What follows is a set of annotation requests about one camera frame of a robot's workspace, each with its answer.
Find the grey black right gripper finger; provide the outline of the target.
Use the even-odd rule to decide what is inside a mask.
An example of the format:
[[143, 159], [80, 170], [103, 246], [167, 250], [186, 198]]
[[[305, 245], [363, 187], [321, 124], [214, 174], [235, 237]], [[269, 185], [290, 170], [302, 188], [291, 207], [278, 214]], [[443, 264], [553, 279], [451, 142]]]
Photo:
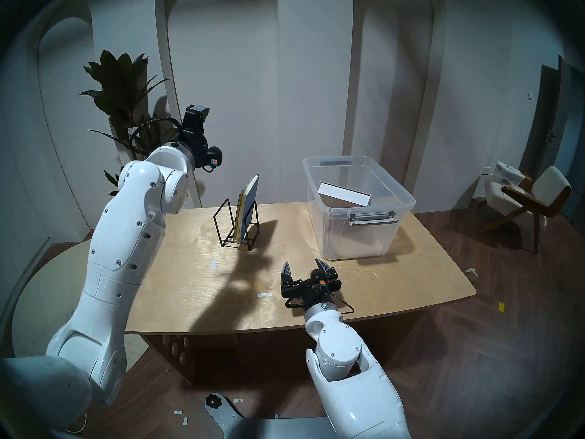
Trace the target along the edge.
[[339, 291], [342, 282], [339, 280], [336, 269], [318, 258], [315, 259], [315, 262], [319, 271], [318, 275], [315, 276], [318, 284], [329, 291]]
[[295, 293], [300, 285], [300, 280], [293, 279], [289, 262], [286, 261], [281, 271], [281, 293]]

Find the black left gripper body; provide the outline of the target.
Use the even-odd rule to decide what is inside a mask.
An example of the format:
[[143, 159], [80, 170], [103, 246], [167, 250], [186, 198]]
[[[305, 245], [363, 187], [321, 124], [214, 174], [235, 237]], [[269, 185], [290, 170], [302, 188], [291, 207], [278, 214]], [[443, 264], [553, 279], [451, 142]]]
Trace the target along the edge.
[[194, 160], [192, 169], [216, 169], [222, 164], [223, 154], [217, 146], [209, 146], [204, 135], [204, 125], [200, 122], [192, 126], [182, 126], [177, 142], [185, 146]]

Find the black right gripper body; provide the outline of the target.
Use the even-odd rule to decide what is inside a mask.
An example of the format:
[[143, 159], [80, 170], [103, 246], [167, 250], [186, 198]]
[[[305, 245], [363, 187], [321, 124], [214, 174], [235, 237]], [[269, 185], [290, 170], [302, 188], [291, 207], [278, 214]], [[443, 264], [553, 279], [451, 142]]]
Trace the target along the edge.
[[330, 301], [331, 293], [327, 288], [323, 288], [318, 284], [316, 275], [318, 270], [312, 270], [309, 278], [301, 281], [301, 285], [295, 293], [286, 293], [285, 307], [286, 308], [302, 308], [307, 310], [316, 304], [324, 304], [327, 306]]

